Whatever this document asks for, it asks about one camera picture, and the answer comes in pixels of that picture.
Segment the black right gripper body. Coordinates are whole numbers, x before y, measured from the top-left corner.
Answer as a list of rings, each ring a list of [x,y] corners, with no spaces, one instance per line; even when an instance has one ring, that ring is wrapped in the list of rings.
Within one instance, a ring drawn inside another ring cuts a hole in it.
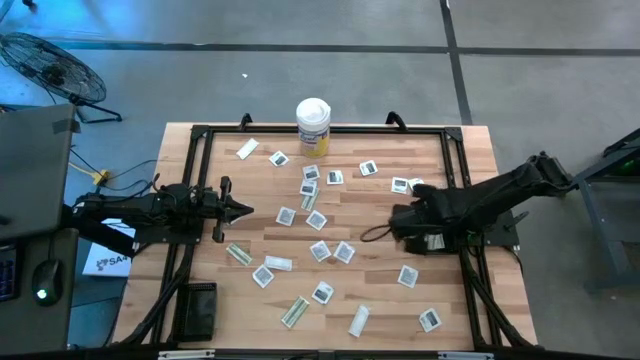
[[[443,234],[455,242],[455,253],[459,253],[466,246],[461,227],[461,218],[466,211],[466,190],[440,189],[423,184],[416,185],[412,195],[416,200],[409,205],[394,205],[392,208],[391,234],[394,240],[401,243],[404,250],[404,242],[411,237]]]

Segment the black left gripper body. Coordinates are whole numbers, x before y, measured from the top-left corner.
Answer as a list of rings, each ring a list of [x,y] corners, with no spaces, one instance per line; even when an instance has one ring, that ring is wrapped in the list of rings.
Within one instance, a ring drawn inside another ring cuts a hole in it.
[[[227,221],[227,211],[230,209],[227,204],[230,192],[231,180],[228,176],[223,176],[220,181],[220,192],[207,187],[203,188],[199,194],[199,216],[216,221],[212,233],[212,240],[216,243],[224,242],[223,224]]]

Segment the yellow Lysol wipes canister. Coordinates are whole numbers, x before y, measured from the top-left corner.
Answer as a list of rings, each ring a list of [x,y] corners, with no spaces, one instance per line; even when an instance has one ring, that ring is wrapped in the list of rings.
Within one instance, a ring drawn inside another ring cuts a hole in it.
[[[296,108],[302,152],[310,158],[327,154],[330,144],[331,107],[320,98],[307,98]]]

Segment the white printed paper sheet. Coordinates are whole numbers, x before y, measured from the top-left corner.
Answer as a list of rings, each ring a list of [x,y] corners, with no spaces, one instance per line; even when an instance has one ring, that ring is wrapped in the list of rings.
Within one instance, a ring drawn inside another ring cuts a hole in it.
[[[120,219],[107,218],[104,225],[130,238],[136,230],[125,225]],[[86,276],[127,278],[130,273],[131,258],[108,248],[92,243],[82,271]]]

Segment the black slanted beam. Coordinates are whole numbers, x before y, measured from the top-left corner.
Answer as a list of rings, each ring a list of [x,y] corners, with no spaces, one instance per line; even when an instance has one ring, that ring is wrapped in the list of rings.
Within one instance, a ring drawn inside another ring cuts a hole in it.
[[[60,226],[62,228],[76,229],[81,238],[97,243],[121,255],[129,258],[136,256],[134,241],[131,237],[99,221],[74,215],[70,206],[62,206]]]

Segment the dark metal cart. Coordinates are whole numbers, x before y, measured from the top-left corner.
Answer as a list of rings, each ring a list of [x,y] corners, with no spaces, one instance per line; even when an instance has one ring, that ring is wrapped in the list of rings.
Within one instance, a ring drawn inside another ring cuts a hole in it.
[[[627,248],[640,249],[640,128],[609,145],[602,157],[578,173],[581,193],[606,270],[585,284],[590,292],[640,286],[640,266]]]

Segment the black computer mouse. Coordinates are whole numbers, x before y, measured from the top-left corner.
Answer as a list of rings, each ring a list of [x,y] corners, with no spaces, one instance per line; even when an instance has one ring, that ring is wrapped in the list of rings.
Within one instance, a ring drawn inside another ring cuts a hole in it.
[[[63,264],[48,259],[36,266],[31,282],[34,301],[43,307],[56,304],[63,294]]]

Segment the grey flat monitor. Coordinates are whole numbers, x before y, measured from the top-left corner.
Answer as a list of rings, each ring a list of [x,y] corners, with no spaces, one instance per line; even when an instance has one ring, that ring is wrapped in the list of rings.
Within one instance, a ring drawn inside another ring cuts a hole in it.
[[[45,233],[61,221],[75,107],[0,114],[0,240]]]

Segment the grey desk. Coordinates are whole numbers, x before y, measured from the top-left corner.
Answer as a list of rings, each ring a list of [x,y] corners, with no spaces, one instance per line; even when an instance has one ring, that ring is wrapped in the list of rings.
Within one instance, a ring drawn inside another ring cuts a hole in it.
[[[38,236],[2,240],[20,250],[20,293],[0,302],[0,355],[58,351],[67,348],[79,232],[61,229]],[[63,294],[52,306],[39,306],[32,293],[34,269],[48,259],[63,264]]]

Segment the black floor fan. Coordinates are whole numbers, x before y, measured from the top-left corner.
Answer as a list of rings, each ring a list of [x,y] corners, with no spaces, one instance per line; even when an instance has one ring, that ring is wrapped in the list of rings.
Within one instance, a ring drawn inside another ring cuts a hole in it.
[[[107,95],[103,79],[62,48],[27,33],[11,32],[0,35],[0,56],[49,94],[73,104],[82,123],[123,120],[118,112],[98,106]]]

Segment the black keyboard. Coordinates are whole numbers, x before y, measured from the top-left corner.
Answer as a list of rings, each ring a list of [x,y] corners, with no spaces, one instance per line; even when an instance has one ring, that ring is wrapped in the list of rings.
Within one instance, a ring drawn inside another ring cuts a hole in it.
[[[20,250],[13,243],[0,244],[0,302],[20,293]]]

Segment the black aluminium table frame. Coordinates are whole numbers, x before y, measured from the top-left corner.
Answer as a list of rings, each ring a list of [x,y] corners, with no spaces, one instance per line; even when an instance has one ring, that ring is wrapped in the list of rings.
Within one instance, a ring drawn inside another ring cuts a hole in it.
[[[245,160],[236,152],[250,138],[258,147]],[[275,167],[269,157],[282,151],[289,162]],[[373,160],[376,174],[363,177],[359,164]],[[409,197],[391,191],[393,177],[417,177],[443,187],[464,186],[493,177],[496,164],[484,127],[463,127],[455,139],[449,129],[418,126],[406,132],[390,126],[340,126],[331,132],[330,149],[319,159],[322,173],[340,170],[341,185],[322,184],[314,208],[327,218],[321,231],[306,223],[299,188],[310,159],[301,152],[291,125],[251,124],[245,132],[222,124],[170,123],[166,126],[156,170],[164,184],[184,179],[217,186],[232,182],[233,197],[254,212],[226,230],[253,258],[243,266],[205,230],[196,247],[190,278],[215,282],[218,303],[211,341],[185,343],[177,350],[214,349],[216,360],[251,357],[433,358],[441,351],[473,347],[463,276],[455,256],[405,253],[381,228],[396,204]],[[281,207],[296,211],[291,226],[276,222]],[[322,262],[310,246],[325,241],[331,256]],[[349,264],[333,256],[345,241],[355,248]],[[274,280],[264,289],[252,273],[266,256],[291,259],[291,271],[270,269]],[[403,265],[419,271],[414,288],[397,282]],[[324,281],[334,288],[326,305],[312,293]],[[298,296],[310,305],[291,328],[281,323]],[[348,333],[359,305],[370,309],[360,337]],[[442,325],[425,333],[419,315],[434,308]]]

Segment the silver metal bracket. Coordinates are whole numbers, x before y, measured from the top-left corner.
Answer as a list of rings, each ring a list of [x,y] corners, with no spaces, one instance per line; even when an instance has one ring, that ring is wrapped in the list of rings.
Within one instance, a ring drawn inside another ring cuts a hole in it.
[[[493,353],[442,351],[438,353],[438,360],[495,360]]]
[[[214,349],[187,349],[161,351],[157,360],[207,360],[214,359],[216,351]]]

